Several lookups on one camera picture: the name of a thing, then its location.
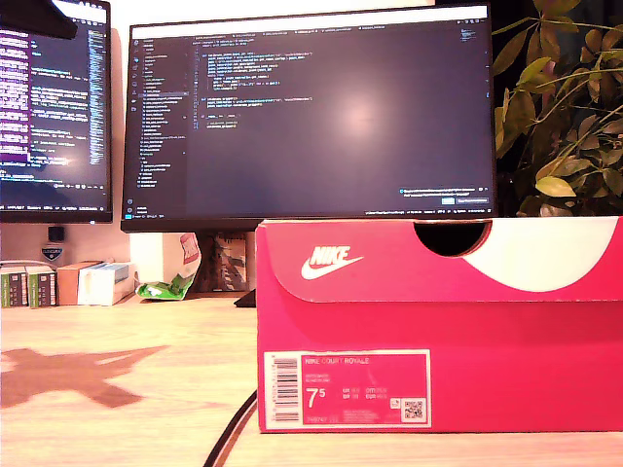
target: pink box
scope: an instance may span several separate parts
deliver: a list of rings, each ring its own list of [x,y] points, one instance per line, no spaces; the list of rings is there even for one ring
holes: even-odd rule
[[[441,257],[409,221],[264,222],[261,431],[623,430],[623,221],[490,227]]]

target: snack bag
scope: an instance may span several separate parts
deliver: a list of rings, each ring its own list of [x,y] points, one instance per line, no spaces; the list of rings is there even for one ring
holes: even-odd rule
[[[180,271],[173,277],[170,284],[166,282],[150,282],[141,284],[136,295],[154,300],[183,300],[186,292],[195,279],[195,274],[202,262],[202,252],[194,233],[184,233],[179,241],[184,251],[184,260]]]

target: nike swoosh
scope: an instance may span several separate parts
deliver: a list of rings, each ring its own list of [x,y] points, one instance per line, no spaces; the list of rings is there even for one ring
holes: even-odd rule
[[[316,269],[313,269],[310,266],[310,260],[306,260],[305,263],[303,264],[303,267],[301,268],[301,275],[306,280],[318,279],[319,277],[322,277],[323,275],[329,274],[333,272],[334,270],[341,269],[344,266],[348,266],[354,263],[355,261],[359,261],[362,259],[363,259],[363,256],[360,256],[359,258],[352,258],[351,260],[343,260],[338,264],[324,266],[322,268],[316,268]]]

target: second monitor screen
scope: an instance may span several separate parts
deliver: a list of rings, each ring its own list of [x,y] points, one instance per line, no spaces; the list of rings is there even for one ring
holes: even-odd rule
[[[487,9],[451,10],[135,26],[125,219],[491,216]]]

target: desk surface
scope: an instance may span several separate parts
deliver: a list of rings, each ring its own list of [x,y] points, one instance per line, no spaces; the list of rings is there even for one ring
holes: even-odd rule
[[[257,384],[255,309],[233,301],[3,310],[2,465],[203,466]],[[260,435],[257,414],[225,463],[622,464],[623,433]]]

